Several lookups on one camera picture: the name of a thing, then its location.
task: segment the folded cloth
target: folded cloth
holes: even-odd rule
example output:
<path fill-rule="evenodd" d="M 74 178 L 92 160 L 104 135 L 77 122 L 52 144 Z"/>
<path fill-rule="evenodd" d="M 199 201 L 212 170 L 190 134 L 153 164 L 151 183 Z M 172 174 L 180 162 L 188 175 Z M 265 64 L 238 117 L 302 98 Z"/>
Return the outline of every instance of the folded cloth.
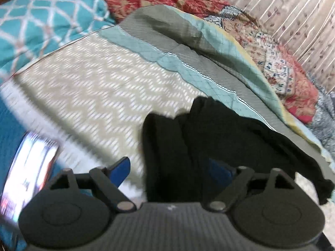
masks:
<path fill-rule="evenodd" d="M 272 168 L 295 172 L 313 182 L 319 203 L 331 196 L 334 183 L 323 178 L 317 162 L 286 136 L 257 119 L 239 116 L 213 98 L 198 97 L 189 113 L 174 119 L 150 113 L 142 129 L 148 201 L 189 202 L 213 199 L 220 192 L 204 190 L 210 160 L 258 173 Z"/>

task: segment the phone screen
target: phone screen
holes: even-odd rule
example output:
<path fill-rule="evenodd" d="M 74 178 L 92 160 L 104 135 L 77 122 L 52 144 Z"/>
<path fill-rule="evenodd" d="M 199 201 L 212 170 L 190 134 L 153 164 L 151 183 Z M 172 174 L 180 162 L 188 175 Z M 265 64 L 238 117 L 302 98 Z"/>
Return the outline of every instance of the phone screen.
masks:
<path fill-rule="evenodd" d="M 14 226 L 21 210 L 45 185 L 59 145 L 28 132 L 16 152 L 2 192 L 0 212 Z"/>

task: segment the teal and white patterned fabric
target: teal and white patterned fabric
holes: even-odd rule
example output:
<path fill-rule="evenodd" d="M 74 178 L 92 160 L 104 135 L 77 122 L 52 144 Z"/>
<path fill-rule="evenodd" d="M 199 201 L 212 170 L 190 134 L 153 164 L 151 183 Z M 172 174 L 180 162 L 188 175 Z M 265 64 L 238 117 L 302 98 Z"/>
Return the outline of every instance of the teal and white patterned fabric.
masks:
<path fill-rule="evenodd" d="M 30 61 L 114 23 L 104 0 L 12 0 L 0 5 L 0 82 Z"/>

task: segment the silver screw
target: silver screw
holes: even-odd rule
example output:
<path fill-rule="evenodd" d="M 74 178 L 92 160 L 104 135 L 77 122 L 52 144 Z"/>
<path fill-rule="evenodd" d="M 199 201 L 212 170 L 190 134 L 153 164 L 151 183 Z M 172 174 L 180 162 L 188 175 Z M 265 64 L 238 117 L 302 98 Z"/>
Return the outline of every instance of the silver screw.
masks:
<path fill-rule="evenodd" d="M 213 201 L 209 204 L 209 207 L 215 211 L 221 211 L 226 208 L 226 204 L 222 201 Z"/>
<path fill-rule="evenodd" d="M 129 211 L 132 210 L 135 207 L 135 205 L 133 202 L 130 201 L 122 201 L 119 202 L 116 207 L 122 211 Z"/>

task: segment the curtain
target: curtain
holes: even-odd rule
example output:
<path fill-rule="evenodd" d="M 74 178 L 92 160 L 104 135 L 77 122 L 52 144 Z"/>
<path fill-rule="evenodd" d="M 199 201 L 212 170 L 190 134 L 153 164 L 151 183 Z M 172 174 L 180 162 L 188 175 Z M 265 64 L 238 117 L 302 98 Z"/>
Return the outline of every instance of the curtain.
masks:
<path fill-rule="evenodd" d="M 228 0 L 257 18 L 327 91 L 335 87 L 335 0 Z"/>

